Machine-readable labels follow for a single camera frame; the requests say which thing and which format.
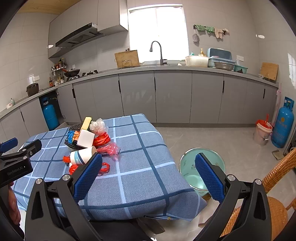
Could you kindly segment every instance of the woven basket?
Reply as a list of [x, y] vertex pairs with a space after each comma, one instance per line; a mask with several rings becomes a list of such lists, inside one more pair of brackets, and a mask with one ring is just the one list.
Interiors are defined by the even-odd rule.
[[[83, 122], [78, 123], [78, 124], [75, 124], [75, 125], [73, 125], [73, 126], [71, 126], [71, 127], [69, 128], [69, 131], [80, 131], [82, 125], [83, 125]], [[81, 147], [81, 146], [78, 146], [78, 145], [77, 145], [77, 141], [73, 141], [72, 143], [69, 143], [69, 141], [68, 141], [68, 137], [65, 139], [65, 144], [66, 144], [68, 147], [70, 147], [70, 148], [72, 148], [72, 149], [74, 149], [74, 150], [82, 150], [82, 149], [84, 149], [84, 147]]]

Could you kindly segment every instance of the countertop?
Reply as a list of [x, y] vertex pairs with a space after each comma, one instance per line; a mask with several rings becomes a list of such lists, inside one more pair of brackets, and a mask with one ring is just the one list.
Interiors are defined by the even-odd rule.
[[223, 70], [223, 69], [213, 69], [213, 68], [202, 68], [202, 67], [191, 67], [191, 66], [179, 66], [179, 65], [167, 65], [167, 66], [150, 66], [150, 65], [145, 65], [145, 66], [140, 66], [140, 67], [133, 67], [133, 68], [124, 68], [124, 69], [109, 69], [109, 70], [105, 70], [105, 71], [101, 71], [98, 74], [92, 74], [92, 75], [87, 75], [81, 78], [78, 78], [76, 80], [72, 80], [72, 81], [68, 81], [64, 84], [55, 86], [55, 87], [51, 87], [51, 88], [47, 88], [45, 90], [43, 90], [42, 92], [39, 92], [31, 97], [24, 97], [22, 99], [20, 99], [19, 101], [16, 102], [16, 104], [12, 107], [10, 107], [8, 110], [4, 109], [3, 111], [0, 112], [0, 119], [2, 117], [4, 117], [5, 115], [7, 115], [9, 112], [13, 111], [14, 109], [18, 108], [19, 106], [23, 105], [24, 103], [40, 97], [48, 92], [54, 91], [57, 88], [66, 86], [66, 85], [70, 85], [70, 84], [74, 84], [80, 81], [84, 81], [84, 80], [90, 80], [90, 79], [94, 79], [94, 78], [98, 78], [98, 77], [103, 77], [103, 76], [108, 76], [108, 75], [113, 75], [113, 74], [123, 74], [123, 73], [130, 73], [130, 72], [138, 72], [138, 71], [154, 71], [154, 70], [191, 70], [191, 71], [203, 71], [203, 72], [212, 72], [212, 73], [220, 73], [220, 74], [229, 74], [229, 75], [233, 75], [233, 76], [238, 76], [238, 77], [243, 77], [243, 78], [247, 78], [250, 80], [255, 80], [255, 81], [259, 81], [262, 82], [264, 84], [268, 84], [274, 87], [279, 87], [279, 83], [273, 83], [264, 79], [260, 79], [258, 77], [249, 75], [249, 74], [241, 74], [241, 73], [237, 73], [237, 72], [233, 72], [233, 71], [227, 71], [227, 70]]

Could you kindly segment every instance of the wicker chair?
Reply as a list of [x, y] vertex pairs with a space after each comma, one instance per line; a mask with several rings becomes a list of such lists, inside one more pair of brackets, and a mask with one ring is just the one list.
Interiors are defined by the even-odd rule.
[[[263, 179], [262, 183], [266, 193], [268, 193], [278, 183], [278, 181], [294, 167], [296, 167], [296, 148], [287, 154]], [[288, 222], [287, 210], [291, 207], [293, 207], [294, 210], [296, 209], [296, 198], [287, 208], [285, 208], [280, 201], [273, 197], [268, 197], [268, 203], [270, 207], [272, 225], [271, 240], [274, 240]], [[237, 219], [240, 208], [241, 207], [233, 211], [221, 236], [230, 233]]]

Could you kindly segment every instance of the blue checkered tablecloth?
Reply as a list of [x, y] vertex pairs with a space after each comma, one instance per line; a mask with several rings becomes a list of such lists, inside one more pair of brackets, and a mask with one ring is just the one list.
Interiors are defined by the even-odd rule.
[[[143, 114], [104, 120], [111, 141], [120, 148], [119, 160], [109, 156], [110, 172], [95, 179], [87, 196], [79, 201], [82, 212], [93, 220], [123, 220], [170, 216], [192, 220], [206, 202], [178, 172], [162, 136]], [[42, 149], [31, 158], [33, 172], [13, 186], [20, 209], [27, 209], [34, 182], [58, 180], [69, 167], [62, 161], [71, 149], [64, 144], [68, 128], [32, 136], [25, 144], [40, 139]], [[64, 215], [59, 199], [58, 211]]]

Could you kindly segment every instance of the person's hand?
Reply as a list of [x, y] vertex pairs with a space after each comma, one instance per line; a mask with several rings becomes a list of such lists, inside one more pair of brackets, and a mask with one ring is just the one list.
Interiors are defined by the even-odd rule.
[[8, 187], [8, 204], [9, 204], [9, 216], [15, 225], [20, 223], [20, 211], [17, 207], [17, 198], [15, 193], [11, 189], [13, 182]]

